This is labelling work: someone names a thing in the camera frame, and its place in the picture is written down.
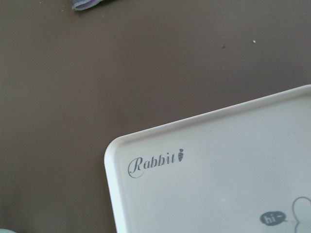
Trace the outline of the mint green bowl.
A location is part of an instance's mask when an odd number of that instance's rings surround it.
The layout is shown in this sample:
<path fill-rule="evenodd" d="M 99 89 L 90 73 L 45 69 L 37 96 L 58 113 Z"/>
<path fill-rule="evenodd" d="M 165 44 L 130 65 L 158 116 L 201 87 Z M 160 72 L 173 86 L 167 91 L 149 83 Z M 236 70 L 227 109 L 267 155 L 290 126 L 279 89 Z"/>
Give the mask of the mint green bowl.
<path fill-rule="evenodd" d="M 9 230 L 9 229 L 2 229 L 0 228 L 0 233 L 16 233 L 15 231 Z"/>

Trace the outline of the cream rectangular tray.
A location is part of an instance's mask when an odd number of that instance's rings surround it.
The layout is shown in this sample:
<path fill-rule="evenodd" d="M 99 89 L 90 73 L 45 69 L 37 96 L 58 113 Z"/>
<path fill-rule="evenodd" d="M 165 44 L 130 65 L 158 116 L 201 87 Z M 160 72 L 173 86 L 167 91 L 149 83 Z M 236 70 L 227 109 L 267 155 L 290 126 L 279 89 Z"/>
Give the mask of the cream rectangular tray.
<path fill-rule="evenodd" d="M 119 233 L 308 233 L 311 87 L 113 140 Z"/>

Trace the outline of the grey folded cloth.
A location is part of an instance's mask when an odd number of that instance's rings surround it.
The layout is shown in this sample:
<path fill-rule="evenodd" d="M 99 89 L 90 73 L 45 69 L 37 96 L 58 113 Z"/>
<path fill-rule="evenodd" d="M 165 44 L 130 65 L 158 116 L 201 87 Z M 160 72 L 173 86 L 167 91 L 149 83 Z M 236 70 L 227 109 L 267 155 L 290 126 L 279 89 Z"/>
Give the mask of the grey folded cloth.
<path fill-rule="evenodd" d="M 72 0 L 72 10 L 83 11 L 98 5 L 104 0 Z"/>

